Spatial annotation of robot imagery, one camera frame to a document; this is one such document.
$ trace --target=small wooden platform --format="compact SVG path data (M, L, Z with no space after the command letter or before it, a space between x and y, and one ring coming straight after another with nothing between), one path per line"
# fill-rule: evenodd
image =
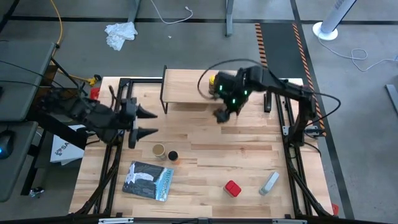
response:
M186 89L196 88L196 81L197 77L187 80ZM108 85L117 91L118 83L119 78L103 79L99 94L103 104L111 102ZM238 118L231 116L228 123L217 124L211 114L218 105L174 103L169 107L170 113L164 114L159 102L160 84L136 84L133 95L146 110L159 116L140 119L138 126L158 128L159 132L141 139L135 149L128 149L128 134L125 135L112 214L123 212L125 217L153 218L283 218L285 214L294 214L275 98L271 113L266 114L262 93L253 93ZM292 107L297 114L296 101L292 101ZM306 141L317 145L312 139ZM151 149L159 142L166 150L179 153L180 165L155 158ZM102 142L86 148L70 212L81 208L97 188L104 152ZM332 213L319 153L307 146L301 147L301 152L309 189L325 210ZM166 202L122 192L131 161L175 169ZM280 177L274 188L261 196L258 190L273 171ZM229 180L242 188L236 198L223 190ZM305 211L298 187L297 194L300 207ZM102 209L107 195L105 190Z
M209 70L200 82L200 90L210 96L209 78L219 70ZM204 99L197 90L198 80L204 70L166 69L164 75L163 101L165 103L205 103L220 104L221 100ZM225 71L236 74L236 71Z

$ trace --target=cup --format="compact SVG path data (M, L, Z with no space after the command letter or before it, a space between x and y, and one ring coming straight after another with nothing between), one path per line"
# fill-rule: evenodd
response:
M178 159L178 153L176 151L170 151L168 157L174 165L180 164L180 161Z
M164 148L164 145L162 144L156 144L153 148L152 148L152 152L154 153L154 155L156 157L158 157L161 160L165 160L166 159L166 150Z

